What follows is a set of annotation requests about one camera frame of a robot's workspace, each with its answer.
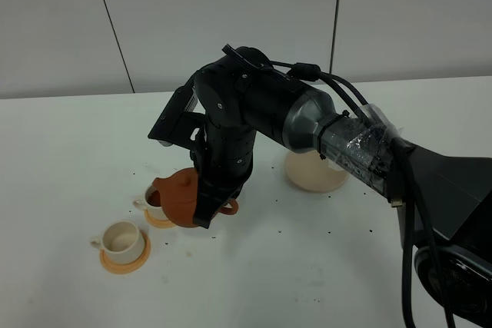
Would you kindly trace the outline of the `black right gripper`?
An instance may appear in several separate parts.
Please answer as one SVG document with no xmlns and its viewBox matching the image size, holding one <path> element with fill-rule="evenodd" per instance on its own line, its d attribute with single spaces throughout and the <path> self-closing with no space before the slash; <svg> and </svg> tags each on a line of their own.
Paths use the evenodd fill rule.
<svg viewBox="0 0 492 328">
<path fill-rule="evenodd" d="M 251 174 L 255 135 L 283 144 L 288 112 L 308 87 L 275 70 L 262 51 L 242 46 L 198 71 L 194 89 L 205 109 L 206 149 L 193 224 L 209 228 Z"/>
</svg>

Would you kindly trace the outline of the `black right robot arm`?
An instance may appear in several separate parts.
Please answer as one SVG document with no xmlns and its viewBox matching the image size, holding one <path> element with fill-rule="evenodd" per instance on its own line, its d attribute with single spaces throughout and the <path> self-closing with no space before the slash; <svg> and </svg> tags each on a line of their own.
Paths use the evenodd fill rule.
<svg viewBox="0 0 492 328">
<path fill-rule="evenodd" d="M 204 107 L 191 157 L 198 171 L 193 221 L 240 192 L 262 133 L 294 153 L 316 151 L 397 208 L 402 307 L 413 326 L 411 274 L 444 308 L 491 325 L 491 161 L 446 157 L 404 140 L 348 81 L 317 65 L 271 61 L 255 48 L 224 56 L 188 80 Z"/>
</svg>

